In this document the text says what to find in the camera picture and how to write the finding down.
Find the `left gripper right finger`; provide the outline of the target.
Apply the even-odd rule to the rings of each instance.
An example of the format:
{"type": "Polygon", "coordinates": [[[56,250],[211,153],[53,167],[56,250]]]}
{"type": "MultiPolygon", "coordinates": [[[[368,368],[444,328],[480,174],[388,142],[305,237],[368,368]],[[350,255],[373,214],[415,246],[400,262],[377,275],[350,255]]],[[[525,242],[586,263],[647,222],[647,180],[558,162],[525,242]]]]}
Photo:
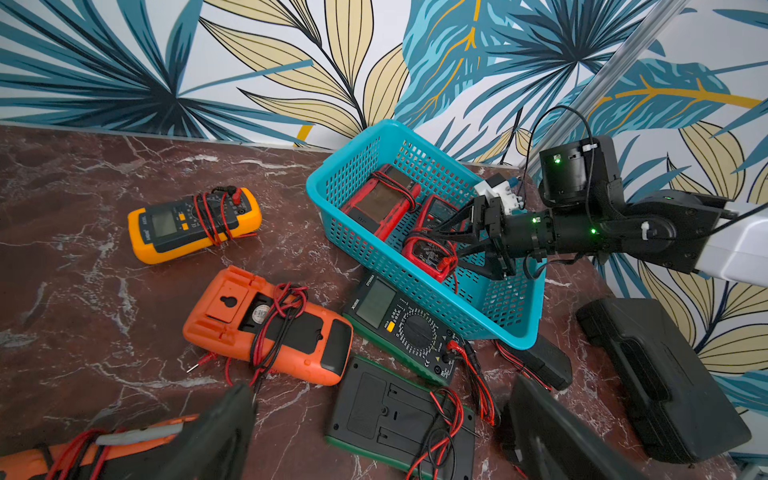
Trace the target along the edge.
{"type": "Polygon", "coordinates": [[[518,379],[502,410],[502,453],[529,479],[644,475],[537,383],[518,379]]]}

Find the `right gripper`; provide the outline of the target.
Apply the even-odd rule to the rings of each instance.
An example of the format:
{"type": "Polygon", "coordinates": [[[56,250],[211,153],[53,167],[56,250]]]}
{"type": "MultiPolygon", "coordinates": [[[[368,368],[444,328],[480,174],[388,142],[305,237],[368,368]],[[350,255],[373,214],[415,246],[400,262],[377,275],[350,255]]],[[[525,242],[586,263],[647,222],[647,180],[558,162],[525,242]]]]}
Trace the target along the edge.
{"type": "Polygon", "coordinates": [[[443,282],[458,269],[491,280],[517,273],[517,260],[527,279],[539,279],[554,253],[555,233],[551,215],[545,211],[506,214],[500,198],[476,197],[448,219],[430,230],[432,237],[474,237],[470,247],[474,260],[457,254],[442,254],[431,276],[443,282]]]}

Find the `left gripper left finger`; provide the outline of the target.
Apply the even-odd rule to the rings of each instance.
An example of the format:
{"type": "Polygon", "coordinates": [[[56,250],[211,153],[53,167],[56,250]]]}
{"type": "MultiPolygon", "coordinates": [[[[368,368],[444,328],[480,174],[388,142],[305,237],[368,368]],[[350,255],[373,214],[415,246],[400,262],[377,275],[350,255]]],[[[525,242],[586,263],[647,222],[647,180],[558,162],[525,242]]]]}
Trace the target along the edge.
{"type": "Polygon", "coordinates": [[[107,460],[101,479],[239,479],[242,477],[257,406],[251,388],[232,387],[193,420],[130,430],[98,438],[105,448],[140,447],[107,460]]]}

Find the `red multimeter with display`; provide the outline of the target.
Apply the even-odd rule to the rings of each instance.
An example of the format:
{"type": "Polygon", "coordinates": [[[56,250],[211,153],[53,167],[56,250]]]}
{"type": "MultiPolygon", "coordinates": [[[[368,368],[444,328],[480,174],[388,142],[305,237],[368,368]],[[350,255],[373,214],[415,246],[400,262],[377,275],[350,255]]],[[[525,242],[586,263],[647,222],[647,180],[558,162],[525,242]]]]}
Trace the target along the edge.
{"type": "Polygon", "coordinates": [[[430,234],[457,211],[455,206],[437,195],[428,196],[403,242],[402,255],[439,283],[455,274],[458,265],[456,246],[448,240],[436,240],[430,234]]]}

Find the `large red multimeter taped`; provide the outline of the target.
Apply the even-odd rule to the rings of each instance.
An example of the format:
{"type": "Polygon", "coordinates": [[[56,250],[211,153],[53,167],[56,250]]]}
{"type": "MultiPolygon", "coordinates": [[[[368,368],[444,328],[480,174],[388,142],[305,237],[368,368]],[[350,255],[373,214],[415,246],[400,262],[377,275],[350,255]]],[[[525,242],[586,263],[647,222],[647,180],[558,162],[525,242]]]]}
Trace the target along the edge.
{"type": "Polygon", "coordinates": [[[391,164],[372,172],[342,208],[353,221],[386,241],[407,213],[420,206],[421,185],[391,164]]]}

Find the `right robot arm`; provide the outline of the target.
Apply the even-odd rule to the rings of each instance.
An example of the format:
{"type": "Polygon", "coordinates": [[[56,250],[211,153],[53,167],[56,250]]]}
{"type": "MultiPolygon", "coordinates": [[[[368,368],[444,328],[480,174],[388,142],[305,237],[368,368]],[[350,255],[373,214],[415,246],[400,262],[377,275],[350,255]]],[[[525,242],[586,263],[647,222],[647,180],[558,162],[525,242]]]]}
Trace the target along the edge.
{"type": "Polygon", "coordinates": [[[550,256],[574,263],[624,253],[680,273],[764,287],[767,207],[660,190],[624,197],[613,141],[589,137],[540,154],[545,209],[508,213],[479,195],[429,233],[456,244],[459,266],[492,280],[537,279],[550,256]]]}

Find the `orange multimeter near left arm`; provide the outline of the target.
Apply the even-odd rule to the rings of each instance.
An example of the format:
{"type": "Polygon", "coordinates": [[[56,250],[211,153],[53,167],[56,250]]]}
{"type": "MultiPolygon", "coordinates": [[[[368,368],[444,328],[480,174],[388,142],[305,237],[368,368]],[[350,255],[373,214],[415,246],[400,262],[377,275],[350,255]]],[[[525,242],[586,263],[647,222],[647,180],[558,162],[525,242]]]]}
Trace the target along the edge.
{"type": "Polygon", "coordinates": [[[38,443],[1,458],[3,479],[123,479],[169,452],[196,414],[134,430],[88,430],[64,444],[38,443]]]}

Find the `black multimeter under basket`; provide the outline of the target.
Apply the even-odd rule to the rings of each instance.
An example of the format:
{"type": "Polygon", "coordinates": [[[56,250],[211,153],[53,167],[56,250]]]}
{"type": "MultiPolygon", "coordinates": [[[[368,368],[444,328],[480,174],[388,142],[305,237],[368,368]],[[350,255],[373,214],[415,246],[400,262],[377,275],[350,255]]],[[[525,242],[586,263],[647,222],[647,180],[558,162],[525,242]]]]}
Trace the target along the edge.
{"type": "Polygon", "coordinates": [[[495,340],[499,354],[526,377],[547,390],[566,390],[573,381],[570,358],[556,345],[539,335],[527,350],[517,350],[495,340]]]}

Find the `green black dial multimeter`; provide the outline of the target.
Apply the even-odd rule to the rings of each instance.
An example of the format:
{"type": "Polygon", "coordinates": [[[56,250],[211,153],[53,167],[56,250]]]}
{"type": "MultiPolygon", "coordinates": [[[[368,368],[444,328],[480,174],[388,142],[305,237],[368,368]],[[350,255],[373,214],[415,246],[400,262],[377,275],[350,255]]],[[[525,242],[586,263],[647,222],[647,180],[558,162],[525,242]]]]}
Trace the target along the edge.
{"type": "Polygon", "coordinates": [[[365,339],[433,384],[450,385],[459,361],[480,378],[471,345],[374,272],[361,280],[343,316],[365,339]]]}

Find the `yellow multimeter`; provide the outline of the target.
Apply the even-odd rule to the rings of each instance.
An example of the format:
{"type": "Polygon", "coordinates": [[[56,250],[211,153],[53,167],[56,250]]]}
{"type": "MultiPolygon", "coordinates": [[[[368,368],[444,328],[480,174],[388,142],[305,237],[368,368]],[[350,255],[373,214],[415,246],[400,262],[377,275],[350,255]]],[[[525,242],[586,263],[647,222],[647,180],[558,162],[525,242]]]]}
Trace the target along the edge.
{"type": "Polygon", "coordinates": [[[238,186],[217,186],[128,215],[134,255],[148,265],[252,237],[261,223],[262,213],[254,195],[238,186]]]}

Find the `black plastic tool case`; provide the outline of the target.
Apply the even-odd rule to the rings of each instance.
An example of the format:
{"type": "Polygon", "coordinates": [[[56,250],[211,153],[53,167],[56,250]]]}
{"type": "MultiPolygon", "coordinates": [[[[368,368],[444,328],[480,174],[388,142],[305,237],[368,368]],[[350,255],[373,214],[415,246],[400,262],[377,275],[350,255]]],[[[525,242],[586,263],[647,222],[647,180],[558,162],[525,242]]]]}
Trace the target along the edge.
{"type": "Polygon", "coordinates": [[[654,299],[606,298],[576,312],[628,393],[627,415],[647,455],[688,464],[752,439],[747,424],[654,299]]]}

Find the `right aluminium corner post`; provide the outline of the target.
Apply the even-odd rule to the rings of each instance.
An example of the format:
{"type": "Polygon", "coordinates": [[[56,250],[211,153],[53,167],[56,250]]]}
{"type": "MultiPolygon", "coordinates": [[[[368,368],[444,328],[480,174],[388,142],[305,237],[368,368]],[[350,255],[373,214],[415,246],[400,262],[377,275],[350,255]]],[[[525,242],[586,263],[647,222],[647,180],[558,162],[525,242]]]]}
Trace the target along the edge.
{"type": "MultiPolygon", "coordinates": [[[[688,0],[669,0],[656,4],[605,66],[585,86],[580,95],[573,100],[570,107],[587,117],[688,3],[688,0]]],[[[579,119],[573,113],[568,111],[563,113],[542,136],[539,144],[533,146],[525,176],[535,174],[540,169],[538,156],[542,150],[565,143],[579,123],[579,119]]]]}

